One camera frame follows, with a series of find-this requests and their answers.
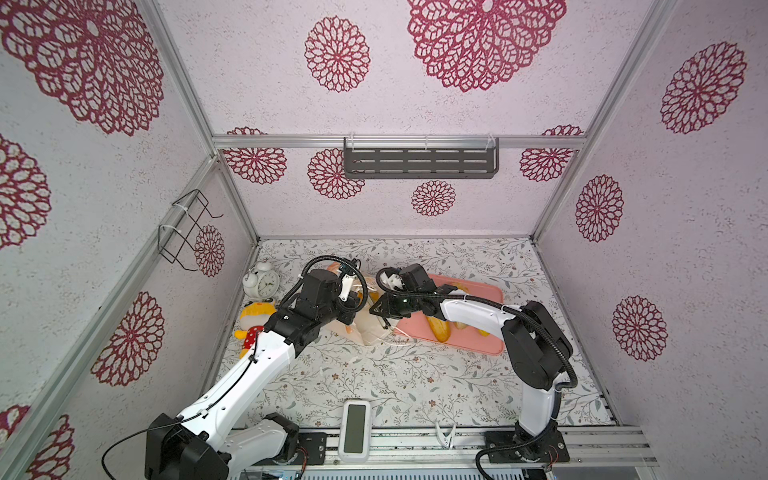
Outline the long baguette fake bread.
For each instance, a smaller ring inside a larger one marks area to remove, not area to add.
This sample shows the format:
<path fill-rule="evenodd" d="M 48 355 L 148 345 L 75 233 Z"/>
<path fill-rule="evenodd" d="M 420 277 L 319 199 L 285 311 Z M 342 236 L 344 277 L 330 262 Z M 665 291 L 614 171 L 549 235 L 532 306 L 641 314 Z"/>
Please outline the long baguette fake bread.
<path fill-rule="evenodd" d="M 428 316 L 426 320 L 433 336 L 439 343 L 446 343 L 450 339 L 451 326 L 448 321 L 432 316 Z"/>

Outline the golden bundt cake fake bread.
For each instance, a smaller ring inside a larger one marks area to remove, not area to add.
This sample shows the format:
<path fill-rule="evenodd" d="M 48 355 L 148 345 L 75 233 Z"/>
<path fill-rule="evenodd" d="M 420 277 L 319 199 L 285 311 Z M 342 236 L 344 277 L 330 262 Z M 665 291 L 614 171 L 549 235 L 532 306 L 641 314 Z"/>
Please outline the golden bundt cake fake bread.
<path fill-rule="evenodd" d="M 471 293 L 468 285 L 462 284 L 460 282 L 451 282 L 451 285 L 454 286 L 457 290 L 461 291 L 463 294 Z"/>

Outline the printed paper bag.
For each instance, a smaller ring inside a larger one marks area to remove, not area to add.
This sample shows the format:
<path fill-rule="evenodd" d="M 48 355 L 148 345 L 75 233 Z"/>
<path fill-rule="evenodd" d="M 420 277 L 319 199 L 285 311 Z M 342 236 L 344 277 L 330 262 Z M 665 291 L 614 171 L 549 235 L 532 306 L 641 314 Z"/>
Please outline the printed paper bag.
<path fill-rule="evenodd" d="M 368 287 L 365 307 L 355 314 L 350 325 L 334 320 L 328 323 L 324 330 L 335 333 L 361 346 L 388 343 L 390 337 L 395 333 L 409 337 L 408 334 L 398 328 L 398 320 L 388 319 L 384 321 L 381 317 L 369 312 L 370 308 L 380 299 L 381 292 L 372 276 L 365 275 L 364 278 Z"/>

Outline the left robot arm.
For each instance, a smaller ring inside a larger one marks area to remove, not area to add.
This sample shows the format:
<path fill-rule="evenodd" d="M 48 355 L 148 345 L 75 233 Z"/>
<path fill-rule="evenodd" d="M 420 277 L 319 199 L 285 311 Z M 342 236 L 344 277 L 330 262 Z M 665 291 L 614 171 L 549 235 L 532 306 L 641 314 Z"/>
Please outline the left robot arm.
<path fill-rule="evenodd" d="M 148 479 L 236 479 L 264 460 L 297 456 L 299 428 L 280 414 L 255 426 L 235 425 L 261 391 L 332 321 L 349 323 L 368 294 L 341 294 L 334 286 L 305 285 L 273 312 L 254 345 L 232 369 L 176 417 L 159 415 L 146 434 Z"/>

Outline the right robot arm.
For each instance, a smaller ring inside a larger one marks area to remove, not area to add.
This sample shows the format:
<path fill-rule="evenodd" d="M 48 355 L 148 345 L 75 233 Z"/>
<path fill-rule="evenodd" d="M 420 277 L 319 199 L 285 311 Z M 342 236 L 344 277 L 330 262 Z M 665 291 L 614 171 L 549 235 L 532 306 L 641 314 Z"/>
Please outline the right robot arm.
<path fill-rule="evenodd" d="M 508 306 L 452 285 L 423 292 L 386 288 L 369 312 L 387 324 L 422 313 L 442 322 L 465 323 L 501 339 L 512 370 L 523 383 L 516 423 L 521 448 L 539 448 L 551 437 L 563 392 L 578 385 L 570 362 L 571 343 L 539 302 Z"/>

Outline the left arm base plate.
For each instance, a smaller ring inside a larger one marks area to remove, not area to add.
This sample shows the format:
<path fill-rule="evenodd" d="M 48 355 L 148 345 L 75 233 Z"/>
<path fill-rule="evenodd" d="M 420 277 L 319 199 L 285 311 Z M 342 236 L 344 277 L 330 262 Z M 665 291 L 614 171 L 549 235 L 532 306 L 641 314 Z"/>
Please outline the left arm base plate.
<path fill-rule="evenodd" d="M 327 453 L 326 433 L 299 432 L 289 435 L 286 440 L 282 462 L 288 465 L 308 466 L 323 465 Z"/>

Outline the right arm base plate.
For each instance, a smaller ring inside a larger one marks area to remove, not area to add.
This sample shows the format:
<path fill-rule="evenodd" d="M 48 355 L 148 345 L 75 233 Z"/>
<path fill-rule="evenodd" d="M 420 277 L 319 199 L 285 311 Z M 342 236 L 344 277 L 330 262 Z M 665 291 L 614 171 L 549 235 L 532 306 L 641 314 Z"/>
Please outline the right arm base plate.
<path fill-rule="evenodd" d="M 571 460 L 562 434 L 557 428 L 535 443 L 519 447 L 532 436 L 513 430 L 487 431 L 484 433 L 486 448 L 505 447 L 504 451 L 488 455 L 492 464 L 504 463 L 566 463 Z"/>

